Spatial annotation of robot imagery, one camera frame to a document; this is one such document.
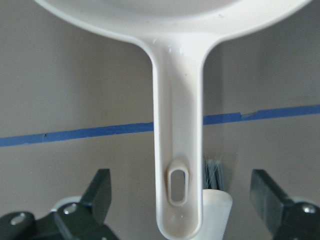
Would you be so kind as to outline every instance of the silver screw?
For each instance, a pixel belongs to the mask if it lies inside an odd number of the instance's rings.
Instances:
[[[26,218],[26,215],[22,212],[18,216],[15,216],[14,218],[12,218],[12,220],[10,221],[10,224],[18,225],[22,223],[25,220],[25,218]]]
[[[315,206],[311,205],[311,204],[304,204],[302,206],[302,210],[306,213],[306,214],[314,214],[316,212],[316,208]]]
[[[71,205],[67,206],[63,212],[64,214],[72,214],[77,210],[77,204],[72,203]]]

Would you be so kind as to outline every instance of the oval hole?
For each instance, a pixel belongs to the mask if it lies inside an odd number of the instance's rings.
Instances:
[[[185,199],[186,178],[185,172],[175,170],[171,173],[171,200],[182,202]]]

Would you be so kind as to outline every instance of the gray bristle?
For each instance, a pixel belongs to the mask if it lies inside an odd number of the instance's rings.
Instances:
[[[222,155],[202,159],[202,188],[225,190],[221,164]]]

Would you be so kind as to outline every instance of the painter's tape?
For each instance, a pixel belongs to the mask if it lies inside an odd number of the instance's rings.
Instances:
[[[312,106],[285,107],[268,110],[259,110],[249,114],[226,113],[209,115],[203,118],[204,125],[227,124],[235,122],[255,121],[263,119],[286,118],[293,116],[320,114],[320,104]],[[92,127],[69,131],[56,131],[41,134],[23,136],[0,137],[0,147],[49,143],[72,139],[92,138],[118,134],[132,134],[151,132],[154,130],[154,123],[133,123],[114,126]]]

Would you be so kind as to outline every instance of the black clamp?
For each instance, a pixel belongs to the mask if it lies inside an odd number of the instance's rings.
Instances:
[[[265,170],[252,171],[250,199],[274,240],[320,240],[320,208],[290,198]]]
[[[0,240],[119,240],[104,224],[111,204],[109,169],[99,169],[79,202],[35,220],[26,211],[0,218]]]

